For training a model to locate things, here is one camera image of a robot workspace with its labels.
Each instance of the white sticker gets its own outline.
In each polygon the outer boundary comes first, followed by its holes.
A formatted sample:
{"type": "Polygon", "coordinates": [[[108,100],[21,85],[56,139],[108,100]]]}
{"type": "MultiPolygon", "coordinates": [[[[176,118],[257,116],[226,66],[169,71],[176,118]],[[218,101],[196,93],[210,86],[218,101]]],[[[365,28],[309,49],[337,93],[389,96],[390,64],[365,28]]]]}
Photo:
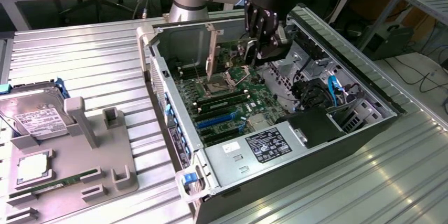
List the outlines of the white sticker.
{"type": "Polygon", "coordinates": [[[14,118],[33,137],[66,130],[54,108],[14,115],[14,118]]]}
{"type": "Polygon", "coordinates": [[[222,149],[225,153],[229,153],[240,149],[240,145],[237,144],[237,142],[232,142],[226,145],[222,145],[222,149]]]}
{"type": "Polygon", "coordinates": [[[248,110],[249,112],[252,112],[252,109],[250,109],[249,104],[245,104],[245,108],[246,108],[246,110],[248,110]]]}

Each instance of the metal slotted surface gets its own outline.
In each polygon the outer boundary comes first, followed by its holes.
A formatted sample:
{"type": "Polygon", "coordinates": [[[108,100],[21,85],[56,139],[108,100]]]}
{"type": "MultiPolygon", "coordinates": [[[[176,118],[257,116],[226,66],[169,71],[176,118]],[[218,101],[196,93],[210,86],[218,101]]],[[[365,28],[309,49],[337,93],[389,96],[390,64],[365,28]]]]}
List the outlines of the metal slotted surface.
{"type": "MultiPolygon", "coordinates": [[[[382,78],[380,69],[324,22],[306,9],[297,14],[408,114],[354,155],[214,223],[444,223],[448,136],[442,128],[448,127],[440,126],[438,118],[422,111],[424,106],[409,100],[388,77],[382,78]]],[[[14,40],[12,83],[45,80],[56,74],[65,79],[70,94],[86,97],[88,115],[110,105],[126,115],[140,189],[66,216],[62,223],[192,223],[138,73],[133,29],[141,24],[133,21],[32,31],[18,33],[14,40]]],[[[0,144],[5,143],[0,147],[2,178],[9,134],[9,130],[0,132],[0,144]]],[[[1,196],[4,182],[1,179],[1,196]]]]}
{"type": "Polygon", "coordinates": [[[213,223],[446,223],[445,123],[314,14],[297,14],[408,113],[352,156],[213,223]]]}
{"type": "MultiPolygon", "coordinates": [[[[138,223],[148,219],[158,223],[192,222],[174,185],[174,170],[141,74],[136,28],[142,24],[132,21],[45,29],[16,33],[13,39],[12,85],[60,77],[70,96],[84,97],[88,116],[109,106],[125,114],[138,190],[58,220],[66,223],[138,223]]],[[[8,134],[1,134],[0,139],[1,218],[10,143],[8,134]]]]}
{"type": "Polygon", "coordinates": [[[406,0],[428,15],[448,25],[448,0],[406,0]]]}

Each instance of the hard drive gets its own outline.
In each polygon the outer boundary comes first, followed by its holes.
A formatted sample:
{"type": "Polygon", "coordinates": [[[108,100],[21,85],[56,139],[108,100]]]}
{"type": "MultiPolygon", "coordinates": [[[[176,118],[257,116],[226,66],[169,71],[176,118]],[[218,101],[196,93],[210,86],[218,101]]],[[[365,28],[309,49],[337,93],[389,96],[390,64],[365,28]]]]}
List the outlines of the hard drive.
{"type": "Polygon", "coordinates": [[[64,112],[68,94],[62,82],[48,81],[13,88],[8,85],[0,93],[0,117],[17,136],[29,134],[44,140],[66,134],[66,126],[74,120],[64,112]]]}

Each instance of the power supply label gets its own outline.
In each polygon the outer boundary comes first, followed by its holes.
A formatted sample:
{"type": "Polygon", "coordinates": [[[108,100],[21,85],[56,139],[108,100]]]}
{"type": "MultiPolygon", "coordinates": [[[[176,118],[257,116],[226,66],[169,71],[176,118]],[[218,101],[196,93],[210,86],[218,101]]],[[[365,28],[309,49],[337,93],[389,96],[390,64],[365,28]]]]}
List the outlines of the power supply label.
{"type": "Polygon", "coordinates": [[[277,128],[272,128],[245,138],[260,163],[264,163],[290,152],[277,128]]]}
{"type": "Polygon", "coordinates": [[[14,115],[30,136],[41,136],[66,130],[65,123],[54,108],[14,115]]]}

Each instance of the motherboard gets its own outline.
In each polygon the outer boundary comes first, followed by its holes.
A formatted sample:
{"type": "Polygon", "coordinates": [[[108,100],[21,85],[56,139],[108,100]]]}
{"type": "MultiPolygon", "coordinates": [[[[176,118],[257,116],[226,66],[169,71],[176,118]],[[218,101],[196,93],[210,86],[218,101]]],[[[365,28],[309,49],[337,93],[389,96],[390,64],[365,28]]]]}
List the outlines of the motherboard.
{"type": "Polygon", "coordinates": [[[205,147],[264,129],[288,113],[260,70],[244,65],[236,43],[220,44],[217,70],[209,79],[202,67],[180,69],[173,77],[205,147]]]}

